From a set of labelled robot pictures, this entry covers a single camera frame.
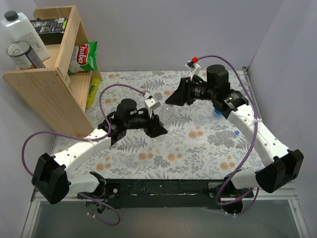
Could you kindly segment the metal tin can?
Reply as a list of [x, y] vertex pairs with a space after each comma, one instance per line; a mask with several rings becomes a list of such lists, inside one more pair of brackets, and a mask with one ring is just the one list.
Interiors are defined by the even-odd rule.
[[43, 62], [26, 41], [17, 41], [10, 44], [6, 53], [20, 69], [45, 68]]

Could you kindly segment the green white snack bag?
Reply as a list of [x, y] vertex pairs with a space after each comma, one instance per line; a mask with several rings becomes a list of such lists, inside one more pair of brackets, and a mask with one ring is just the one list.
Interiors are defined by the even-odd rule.
[[98, 42], [89, 42], [74, 46], [67, 73], [97, 71], [97, 45]]

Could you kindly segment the yellow marker tube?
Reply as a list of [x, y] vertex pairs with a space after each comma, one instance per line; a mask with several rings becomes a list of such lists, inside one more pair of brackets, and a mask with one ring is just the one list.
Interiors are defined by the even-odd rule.
[[96, 97], [96, 93], [100, 84], [99, 78], [93, 78], [88, 91], [88, 97], [86, 102], [86, 109], [89, 109], [91, 105], [94, 103], [94, 99]]

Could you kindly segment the floral patterned table mat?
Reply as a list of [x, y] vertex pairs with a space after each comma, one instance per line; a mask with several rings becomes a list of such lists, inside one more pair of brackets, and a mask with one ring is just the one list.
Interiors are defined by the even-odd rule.
[[[97, 126], [96, 112], [113, 112], [122, 99], [130, 98], [138, 108], [144, 105], [138, 90], [150, 92], [161, 103], [174, 92], [182, 71], [103, 72], [95, 100], [86, 111]], [[95, 171], [107, 179], [222, 179], [243, 162], [250, 147], [240, 130], [224, 117], [213, 114], [210, 101], [197, 100], [175, 107], [168, 134], [149, 138], [143, 130], [129, 130], [126, 136], [81, 164], [74, 172]]]

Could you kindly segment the wooden shelf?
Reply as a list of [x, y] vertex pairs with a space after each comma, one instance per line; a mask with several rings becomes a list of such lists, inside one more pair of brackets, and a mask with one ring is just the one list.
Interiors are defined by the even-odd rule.
[[67, 73], [73, 47], [89, 42], [79, 10], [74, 5], [37, 8], [34, 17], [67, 17], [62, 41], [47, 46], [51, 56], [45, 68], [17, 68], [3, 79], [54, 131], [85, 137], [94, 129], [85, 113], [90, 81], [102, 76], [99, 70]]

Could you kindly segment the white bottle black cap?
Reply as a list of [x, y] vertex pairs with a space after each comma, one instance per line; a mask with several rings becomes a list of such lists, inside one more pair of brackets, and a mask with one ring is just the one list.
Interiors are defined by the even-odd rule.
[[14, 41], [27, 41], [41, 61], [50, 58], [50, 52], [24, 13], [7, 11], [1, 24]]

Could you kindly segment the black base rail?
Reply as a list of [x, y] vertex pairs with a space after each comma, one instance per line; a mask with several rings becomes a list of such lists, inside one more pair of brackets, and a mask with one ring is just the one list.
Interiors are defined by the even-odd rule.
[[210, 208], [218, 209], [219, 179], [108, 179], [105, 197], [121, 208]]

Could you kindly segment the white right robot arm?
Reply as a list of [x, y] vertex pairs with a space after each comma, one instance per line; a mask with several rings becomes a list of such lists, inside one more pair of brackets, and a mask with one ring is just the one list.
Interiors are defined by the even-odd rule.
[[234, 124], [249, 142], [254, 142], [254, 149], [264, 165], [262, 169], [234, 174], [224, 184], [228, 196], [235, 197], [242, 189], [255, 187], [273, 193], [297, 178], [304, 159], [302, 152], [290, 150], [263, 122], [256, 119], [246, 97], [231, 88], [229, 73], [224, 66], [209, 66], [206, 81], [196, 73], [181, 78], [178, 88], [165, 102], [184, 106], [193, 104], [195, 100], [210, 100], [214, 108]]

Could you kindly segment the blue label crushed bottle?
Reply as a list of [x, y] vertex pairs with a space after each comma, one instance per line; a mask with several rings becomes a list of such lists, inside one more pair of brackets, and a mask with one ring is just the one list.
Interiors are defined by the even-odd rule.
[[213, 109], [213, 114], [214, 114], [214, 116], [217, 117], [217, 118], [223, 117], [222, 112], [218, 111], [216, 108]]

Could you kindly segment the clear bottle white cap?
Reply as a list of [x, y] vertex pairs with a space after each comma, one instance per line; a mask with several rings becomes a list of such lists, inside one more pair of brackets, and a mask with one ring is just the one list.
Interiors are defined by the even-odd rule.
[[169, 131], [175, 116], [174, 106], [169, 104], [162, 104], [157, 115], [159, 116], [160, 123], [162, 124], [164, 129]]

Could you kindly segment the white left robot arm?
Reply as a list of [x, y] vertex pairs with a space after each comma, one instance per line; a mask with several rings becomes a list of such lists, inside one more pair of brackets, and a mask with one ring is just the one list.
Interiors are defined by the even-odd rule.
[[143, 129], [150, 138], [167, 134], [154, 110], [160, 102], [149, 97], [145, 106], [137, 109], [132, 99], [123, 99], [116, 111], [108, 114], [83, 141], [54, 155], [43, 154], [36, 164], [32, 185], [50, 204], [57, 204], [68, 194], [102, 198], [106, 193], [106, 179], [97, 172], [76, 176], [75, 170], [96, 153], [123, 139], [129, 129]]

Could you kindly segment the black green box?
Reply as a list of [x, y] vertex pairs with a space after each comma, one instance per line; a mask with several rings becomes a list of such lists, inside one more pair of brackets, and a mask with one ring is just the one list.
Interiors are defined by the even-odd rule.
[[68, 18], [36, 19], [30, 22], [45, 45], [54, 45], [61, 43]]

